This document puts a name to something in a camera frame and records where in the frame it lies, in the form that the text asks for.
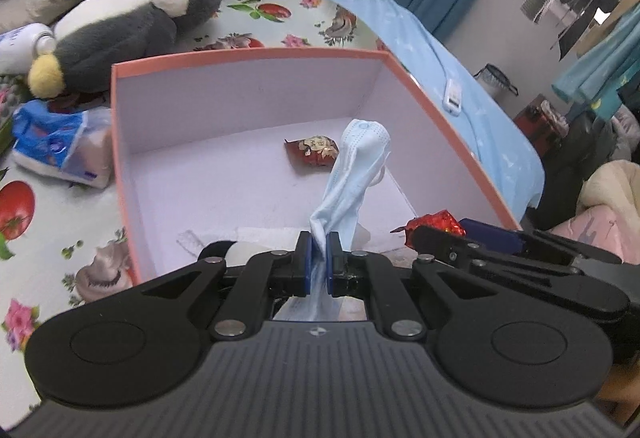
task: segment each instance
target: pink box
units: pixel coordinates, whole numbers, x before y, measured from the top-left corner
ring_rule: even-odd
[[[391,135],[385,178],[360,209],[372,234],[441,209],[518,227],[439,108],[387,52],[191,52],[117,64],[111,79],[118,195],[138,281],[193,261],[176,242],[185,230],[307,225],[328,172],[300,174],[284,139],[324,134],[339,144],[353,118]]]

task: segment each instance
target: white wall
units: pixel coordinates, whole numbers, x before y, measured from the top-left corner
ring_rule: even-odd
[[[569,53],[558,62],[558,34],[563,28],[558,17],[548,12],[534,24],[520,11],[524,1],[477,0],[445,46],[472,74],[491,63],[511,79],[520,96],[509,94],[498,100],[509,116],[538,94],[565,111],[567,106],[556,97],[551,83],[575,61],[575,55]]]

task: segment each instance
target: brown wrapper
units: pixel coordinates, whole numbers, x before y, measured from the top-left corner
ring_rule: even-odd
[[[287,152],[298,161],[310,166],[334,166],[338,146],[327,136],[311,136],[293,142],[284,141]]]

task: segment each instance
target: candy wrapper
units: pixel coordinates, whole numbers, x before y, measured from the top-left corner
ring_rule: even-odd
[[[444,232],[450,232],[455,236],[466,236],[465,229],[460,226],[458,221],[451,215],[449,211],[440,211],[436,214],[425,214],[420,218],[414,218],[408,222],[404,227],[398,227],[391,232],[400,232],[404,230],[406,240],[404,244],[409,248],[414,248],[411,244],[411,236],[414,230],[423,226],[437,228],[438,230],[444,230]]]
[[[327,136],[318,135],[284,142],[287,152],[306,165],[333,167],[338,157],[338,146]]]

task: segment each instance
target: penguin plush toy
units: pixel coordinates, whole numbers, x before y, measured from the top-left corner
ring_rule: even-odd
[[[85,0],[53,28],[57,46],[37,57],[28,84],[38,98],[109,89],[111,65],[171,53],[222,0]]]

